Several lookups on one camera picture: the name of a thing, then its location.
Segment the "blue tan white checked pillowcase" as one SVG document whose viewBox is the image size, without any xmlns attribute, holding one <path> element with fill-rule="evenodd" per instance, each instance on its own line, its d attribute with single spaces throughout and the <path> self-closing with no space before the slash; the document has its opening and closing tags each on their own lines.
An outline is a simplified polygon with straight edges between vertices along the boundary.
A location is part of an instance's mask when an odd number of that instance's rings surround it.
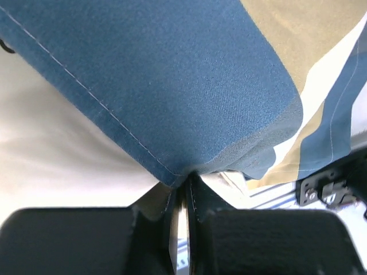
<svg viewBox="0 0 367 275">
<path fill-rule="evenodd" d="M 169 186 L 311 175 L 366 83 L 365 1 L 2 1 L 1 38 Z"/>
</svg>

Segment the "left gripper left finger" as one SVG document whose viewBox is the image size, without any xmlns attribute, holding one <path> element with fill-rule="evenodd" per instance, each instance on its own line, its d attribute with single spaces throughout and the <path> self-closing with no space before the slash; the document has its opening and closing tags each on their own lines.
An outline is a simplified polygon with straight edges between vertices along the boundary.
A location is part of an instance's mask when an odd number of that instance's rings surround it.
<svg viewBox="0 0 367 275">
<path fill-rule="evenodd" d="M 174 274 L 177 192 L 127 207 L 25 208 L 1 226 L 2 274 Z"/>
</svg>

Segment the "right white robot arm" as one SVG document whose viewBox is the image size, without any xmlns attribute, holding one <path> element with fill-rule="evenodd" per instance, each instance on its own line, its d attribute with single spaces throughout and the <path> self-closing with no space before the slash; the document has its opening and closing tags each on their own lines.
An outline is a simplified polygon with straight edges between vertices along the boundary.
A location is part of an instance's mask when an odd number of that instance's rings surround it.
<svg viewBox="0 0 367 275">
<path fill-rule="evenodd" d="M 366 148 L 352 152 L 339 164 L 345 186 L 366 205 Z"/>
</svg>

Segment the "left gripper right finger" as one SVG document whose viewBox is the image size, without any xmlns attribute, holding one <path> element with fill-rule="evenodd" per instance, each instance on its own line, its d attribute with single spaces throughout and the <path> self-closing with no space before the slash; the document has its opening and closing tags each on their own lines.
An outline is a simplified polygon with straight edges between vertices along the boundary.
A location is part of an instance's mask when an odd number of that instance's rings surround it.
<svg viewBox="0 0 367 275">
<path fill-rule="evenodd" d="M 320 210 L 239 210 L 197 174 L 185 182 L 191 274 L 357 274 L 342 221 Z"/>
</svg>

